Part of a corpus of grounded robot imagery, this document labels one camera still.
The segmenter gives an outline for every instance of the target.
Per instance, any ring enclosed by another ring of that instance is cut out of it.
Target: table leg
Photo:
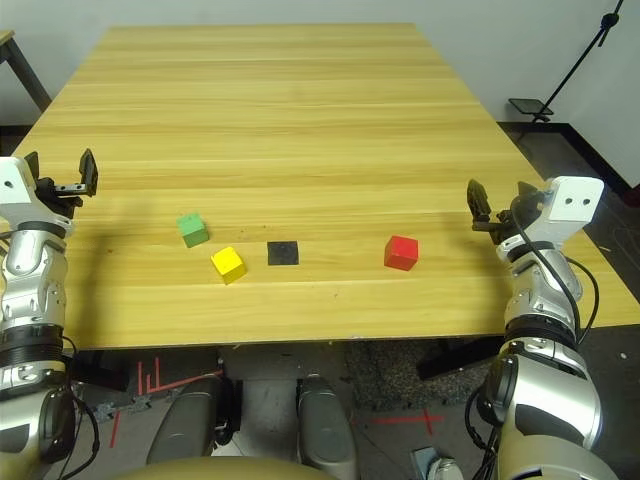
[[[463,370],[475,363],[495,357],[504,343],[502,335],[483,337],[462,347],[443,349],[435,358],[425,359],[416,366],[421,380]]]
[[[0,46],[0,59],[6,60],[9,66],[18,77],[18,80],[22,83],[27,90],[33,101],[38,105],[41,111],[45,109],[51,103],[51,97],[44,89],[37,75],[24,58],[20,47],[13,38],[7,40],[4,45]]]

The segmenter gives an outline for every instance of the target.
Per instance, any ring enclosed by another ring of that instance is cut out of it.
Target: green cube
[[[207,227],[197,213],[190,213],[178,219],[178,228],[187,247],[191,248],[209,240]]]

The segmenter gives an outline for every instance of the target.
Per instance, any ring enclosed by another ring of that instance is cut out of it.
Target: wood grain
[[[466,184],[499,209],[542,183],[404,24],[113,29],[18,153],[65,182],[86,147],[100,185],[67,281],[83,348],[501,332],[509,281]],[[212,235],[193,249],[190,212]],[[383,267],[392,234],[420,241],[412,271]],[[288,240],[300,265],[267,266],[266,242]],[[209,257],[228,245],[249,273],[225,286]],[[600,281],[598,326],[638,321],[584,234],[567,252]]]

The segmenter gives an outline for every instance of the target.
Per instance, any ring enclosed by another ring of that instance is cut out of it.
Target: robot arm
[[[558,177],[543,191],[519,190],[491,223],[484,188],[471,181],[468,189],[473,227],[490,232],[513,280],[505,343],[478,394],[481,417],[499,431],[479,478],[614,480],[590,452],[602,426],[600,400],[577,352],[582,287],[560,251],[591,221],[603,184]]]
[[[9,222],[2,262],[0,321],[0,478],[40,478],[74,443],[74,402],[62,355],[67,272],[65,237],[77,194],[95,194],[91,151],[79,184],[38,179],[36,154],[0,158],[0,216]]]

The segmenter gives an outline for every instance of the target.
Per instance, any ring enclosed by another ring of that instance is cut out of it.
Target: black cable
[[[67,469],[67,465],[69,465],[69,460],[71,460],[73,451],[76,448],[76,440],[78,439],[78,435],[80,434],[80,425],[82,425],[82,418],[84,416],[84,412],[82,410],[79,410],[79,412],[80,412],[80,418],[78,419],[78,427],[76,428],[76,434],[73,437],[73,447],[71,447],[71,452],[69,452],[69,455],[67,455],[67,459],[65,460],[64,465],[62,466],[62,470],[60,470],[60,474],[58,475],[58,480],[60,480],[64,475],[64,471]]]
[[[482,465],[484,465],[485,463],[489,464],[484,472],[484,480],[491,480],[493,475],[493,467],[498,455],[498,433],[498,428],[493,427],[493,429],[491,430],[491,435],[489,436],[489,441],[487,442],[487,446],[489,448],[485,450],[484,457],[482,458]]]
[[[522,197],[518,196],[514,198],[513,201],[511,202],[511,206],[509,207],[509,210],[511,211],[511,218],[513,219],[513,223],[516,229],[518,230],[518,233],[522,237],[522,240],[524,240],[524,243],[526,243],[527,246],[533,252],[533,254],[536,257],[538,257],[538,260],[540,260],[540,263],[542,263],[547,268],[547,270],[549,270],[549,273],[551,274],[553,279],[560,286],[560,290],[562,290],[562,293],[564,293],[565,296],[567,297],[567,300],[571,305],[571,311],[573,312],[574,333],[577,339],[580,335],[580,311],[578,310],[578,304],[576,303],[576,299],[573,298],[573,295],[569,291],[569,288],[567,288],[565,283],[562,281],[562,278],[560,278],[560,275],[558,275],[558,272],[556,272],[556,270],[553,268],[553,266],[551,266],[549,261],[546,258],[544,258],[544,255],[542,255],[540,251],[535,247],[535,245],[533,245],[533,242],[531,241],[529,236],[525,233],[524,229],[522,228],[522,225],[520,225],[515,207],[520,202],[521,198]]]
[[[495,460],[496,457],[495,455],[493,455],[488,462],[484,462],[482,465],[480,465],[480,468],[478,468],[472,480],[483,480],[483,478],[486,478],[485,475],[490,469],[493,468],[493,463],[495,462]]]
[[[567,262],[571,263],[572,265],[575,265],[580,270],[582,270],[585,273],[585,275],[589,277],[589,280],[591,280],[591,284],[593,285],[593,310],[591,310],[591,316],[589,317],[589,321],[587,322],[587,325],[584,327],[584,330],[582,330],[582,334],[578,339],[578,345],[581,345],[584,339],[586,338],[587,334],[591,330],[591,326],[593,325],[593,322],[596,319],[596,315],[598,315],[598,308],[600,307],[600,288],[598,287],[598,281],[596,280],[596,277],[593,276],[593,274],[589,271],[587,267],[582,265],[580,262],[574,260],[573,258],[569,258],[569,257],[565,257],[565,258],[567,259]]]
[[[69,337],[63,335],[62,339],[69,342],[73,348],[73,356],[71,357],[71,362],[69,362],[69,368],[67,368],[67,388],[71,391],[71,371],[73,370],[73,363],[75,362],[76,355],[78,354],[78,349],[76,348],[76,344],[73,343],[73,340]]]
[[[467,399],[467,404],[464,407],[464,426],[466,427],[467,433],[471,437],[473,444],[480,450],[486,451],[489,447],[486,443],[484,443],[484,440],[482,440],[482,437],[480,436],[478,431],[473,427],[473,425],[471,425],[471,406],[473,405],[473,401],[480,393],[481,388],[482,386],[476,388]]]
[[[89,417],[89,420],[91,420],[91,426],[93,427],[93,444],[91,445],[91,456],[82,465],[80,465],[75,470],[67,473],[65,476],[63,476],[59,480],[69,480],[71,477],[83,471],[85,468],[91,465],[91,463],[95,460],[96,456],[98,455],[98,450],[100,450],[100,434],[98,432],[98,422],[96,420],[96,416],[91,411],[91,408],[89,408],[89,406],[84,401],[80,400],[75,395],[73,396],[73,401],[76,402],[76,405],[78,405],[78,409],[84,410],[87,416]]]

